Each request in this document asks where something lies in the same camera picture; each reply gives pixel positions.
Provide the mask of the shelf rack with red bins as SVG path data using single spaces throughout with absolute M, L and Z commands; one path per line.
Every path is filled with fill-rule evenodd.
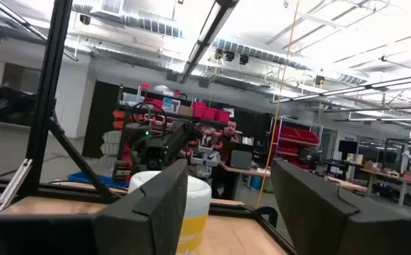
M 226 110 L 211 108 L 204 102 L 190 101 L 186 94 L 177 90 L 170 91 L 163 86 L 152 88 L 149 84 L 141 84 L 134 92 L 129 91 L 124 86 L 120 86 L 117 106 L 113 112 L 113 126 L 116 130 L 115 132 L 107 133 L 103 137 L 106 142 L 114 142 L 116 144 L 116 148 L 112 153 L 115 162 L 118 156 L 124 115 L 132 106 L 141 102 L 156 103 L 167 113 L 166 119 L 161 117 L 161 115 L 153 117 L 154 124 L 152 129 L 154 131 L 161 128 L 163 120 L 166 120 L 169 125 L 177 119 L 190 120 L 200 125 L 202 138 L 190 141 L 187 148 L 181 150 L 174 161 L 186 159 L 191 164 L 203 165 L 206 170 L 199 176 L 208 176 L 210 168 L 216 166 L 220 161 L 218 150 L 222 144 L 218 141 L 218 138 L 222 135 L 230 119 L 230 113 Z

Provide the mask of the white plastic cup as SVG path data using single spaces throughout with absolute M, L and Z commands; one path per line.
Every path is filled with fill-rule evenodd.
M 152 246 L 162 237 L 179 238 L 174 251 L 176 255 L 200 254 L 203 230 L 208 219 L 211 188 L 206 182 L 189 176 L 187 193 L 184 198 L 186 206 L 183 217 L 176 209 L 178 203 L 174 198 L 163 198 L 150 203 L 153 209 L 145 210 L 143 213 L 150 219 L 151 240 L 148 243 L 142 240 L 133 244 L 128 252 L 130 255 L 152 255 Z

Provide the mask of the wooden desk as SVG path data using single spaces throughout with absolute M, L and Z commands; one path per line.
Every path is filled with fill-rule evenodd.
M 368 188 L 366 190 L 366 193 L 368 195 L 372 194 L 373 183 L 376 180 L 377 176 L 382 176 L 382 177 L 385 177 L 385 178 L 388 178 L 388 179 L 392 179 L 392 180 L 396 180 L 396 181 L 401 182 L 400 195 L 399 195 L 399 198 L 398 198 L 398 205 L 403 206 L 407 185 L 411 184 L 411 177 L 405 178 L 405 177 L 401 177 L 401 176 L 394 176 L 394 175 L 390 175 L 390 174 L 384 174 L 381 171 L 374 171 L 374 170 L 368 170 L 368 169 L 361 169 L 361 171 L 370 174 L 369 181 L 368 181 Z
M 262 170 L 257 170 L 257 169 L 236 169 L 236 168 L 232 168 L 230 166 L 226 166 L 225 162 L 221 161 L 219 163 L 219 166 L 221 166 L 222 168 L 224 168 L 224 170 L 229 171 L 229 172 L 235 172 L 235 173 L 240 173 L 240 174 L 246 174 L 246 175 L 251 175 L 251 176 L 262 176 L 262 177 L 266 177 L 269 178 L 271 176 L 271 172 L 269 170 L 266 169 L 262 169 Z

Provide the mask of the white rack with red bins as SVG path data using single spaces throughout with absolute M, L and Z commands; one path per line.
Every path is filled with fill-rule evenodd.
M 317 166 L 323 127 L 305 126 L 288 117 L 272 118 L 271 157 L 280 157 L 305 170 Z

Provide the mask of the black overhead light fixture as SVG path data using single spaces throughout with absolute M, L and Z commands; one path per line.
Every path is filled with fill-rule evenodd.
M 240 0 L 214 0 L 208 15 L 201 27 L 200 33 L 185 62 L 182 73 L 178 76 L 178 82 L 184 84 L 204 56 L 208 47 L 212 44 L 217 34 L 229 18 Z

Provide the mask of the black monitor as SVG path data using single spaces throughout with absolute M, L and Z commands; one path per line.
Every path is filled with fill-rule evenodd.
M 338 151 L 341 152 L 342 154 L 355 154 L 358 149 L 358 142 L 356 141 L 349 141 L 349 140 L 340 140 L 339 141 L 339 146 L 338 146 Z

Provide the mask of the person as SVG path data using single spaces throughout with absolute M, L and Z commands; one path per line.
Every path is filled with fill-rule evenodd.
M 229 143 L 239 143 L 238 137 L 235 133 L 237 129 L 237 122 L 234 118 L 230 118 L 227 127 L 224 128 L 223 134 L 218 138 L 218 141 L 223 145 L 220 149 L 220 157 L 226 161 L 229 153 Z M 212 170 L 211 190 L 212 198 L 231 200 L 235 187 L 235 172 L 227 171 L 221 166 L 216 166 Z

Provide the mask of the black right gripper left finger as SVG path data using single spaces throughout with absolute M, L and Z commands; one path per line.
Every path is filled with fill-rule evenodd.
M 96 214 L 99 255 L 175 255 L 186 208 L 188 164 L 141 171 L 129 194 Z

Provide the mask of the grey laptop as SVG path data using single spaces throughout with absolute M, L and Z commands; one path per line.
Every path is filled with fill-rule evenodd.
M 247 151 L 232 150 L 229 166 L 235 169 L 249 170 L 252 164 L 252 153 Z

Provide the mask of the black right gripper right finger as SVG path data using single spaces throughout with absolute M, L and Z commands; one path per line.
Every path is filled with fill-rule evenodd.
M 411 255 L 411 213 L 281 158 L 271 162 L 271 182 L 297 255 Z

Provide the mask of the black aluminium table frame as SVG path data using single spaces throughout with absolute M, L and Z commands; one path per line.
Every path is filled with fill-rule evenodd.
M 87 200 L 106 208 L 126 196 L 106 188 L 94 172 L 89 174 L 93 189 L 40 184 L 47 135 L 56 125 L 52 114 L 71 6 L 72 0 L 55 0 L 41 82 L 33 107 L 35 115 L 30 129 L 27 157 L 1 194 L 0 205 L 2 206 L 15 198 L 23 200 L 29 195 L 40 195 L 69 202 Z M 0 248 L 8 245 L 11 251 L 24 255 L 37 253 L 83 255 L 88 251 L 99 255 L 93 229 L 96 214 L 75 215 L 73 220 L 66 215 L 53 215 L 50 218 L 44 218 L 42 215 L 35 217 L 22 215 L 17 218 L 0 215 Z

